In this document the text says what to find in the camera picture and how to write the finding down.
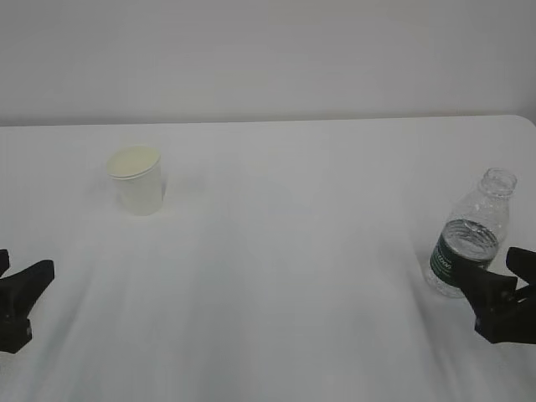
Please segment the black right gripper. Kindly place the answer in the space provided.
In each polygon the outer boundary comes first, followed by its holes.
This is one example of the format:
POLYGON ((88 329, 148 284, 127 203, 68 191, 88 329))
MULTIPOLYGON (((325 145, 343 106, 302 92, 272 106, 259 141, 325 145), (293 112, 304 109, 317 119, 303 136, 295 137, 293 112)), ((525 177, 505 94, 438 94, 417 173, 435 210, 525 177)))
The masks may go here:
POLYGON ((482 268, 456 270, 456 283, 475 312, 475 331, 489 343, 535 344, 536 253, 510 247, 507 268, 518 278, 482 268))

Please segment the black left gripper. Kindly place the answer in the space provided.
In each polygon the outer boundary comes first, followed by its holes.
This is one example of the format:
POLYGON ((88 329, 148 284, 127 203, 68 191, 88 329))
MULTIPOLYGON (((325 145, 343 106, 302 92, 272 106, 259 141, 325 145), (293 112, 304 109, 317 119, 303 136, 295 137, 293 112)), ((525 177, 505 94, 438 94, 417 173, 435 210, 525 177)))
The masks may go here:
MULTIPOLYGON (((0 276, 9 269, 9 253, 0 250, 0 276)), ((41 260, 1 279, 1 351, 17 353, 32 338, 28 315, 54 280, 54 262, 41 260)))

